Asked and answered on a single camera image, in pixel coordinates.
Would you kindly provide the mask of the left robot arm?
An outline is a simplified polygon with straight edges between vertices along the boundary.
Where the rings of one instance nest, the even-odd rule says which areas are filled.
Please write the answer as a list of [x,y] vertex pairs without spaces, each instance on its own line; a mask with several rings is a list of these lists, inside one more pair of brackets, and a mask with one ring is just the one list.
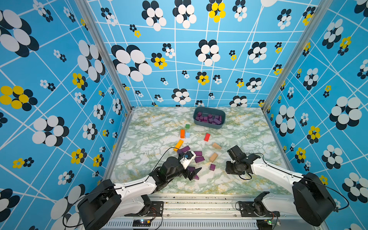
[[190,159],[169,157],[142,179],[122,184],[113,184],[110,179],[102,181],[77,205],[84,228],[99,230],[110,219],[127,214],[146,215],[151,206],[148,195],[161,191],[176,177],[192,181],[197,176],[202,168],[189,170],[190,163]]

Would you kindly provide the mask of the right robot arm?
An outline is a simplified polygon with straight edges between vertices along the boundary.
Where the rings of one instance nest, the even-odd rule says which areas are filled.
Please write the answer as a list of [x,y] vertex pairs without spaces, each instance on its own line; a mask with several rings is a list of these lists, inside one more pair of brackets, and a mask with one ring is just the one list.
[[253,212],[263,217],[274,212],[300,216],[308,224],[318,227],[337,206],[327,188],[313,173],[300,174],[284,170],[262,159],[243,162],[227,161],[225,171],[233,175],[260,176],[289,191],[289,195],[260,193],[251,205],[240,202],[236,207],[241,211]]

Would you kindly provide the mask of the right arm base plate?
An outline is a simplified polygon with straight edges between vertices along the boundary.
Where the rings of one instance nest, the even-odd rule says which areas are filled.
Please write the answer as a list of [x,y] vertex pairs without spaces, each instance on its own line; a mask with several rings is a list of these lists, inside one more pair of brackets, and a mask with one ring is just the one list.
[[240,212],[242,217],[280,217],[280,212],[269,211],[262,204],[256,202],[238,201],[235,204],[235,208]]

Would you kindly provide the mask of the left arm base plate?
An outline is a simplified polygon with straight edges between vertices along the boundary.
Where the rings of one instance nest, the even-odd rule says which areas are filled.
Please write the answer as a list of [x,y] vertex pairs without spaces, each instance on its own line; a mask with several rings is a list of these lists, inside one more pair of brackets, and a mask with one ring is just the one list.
[[163,208],[164,202],[152,201],[150,205],[145,205],[139,213],[126,214],[125,217],[161,217],[163,215]]

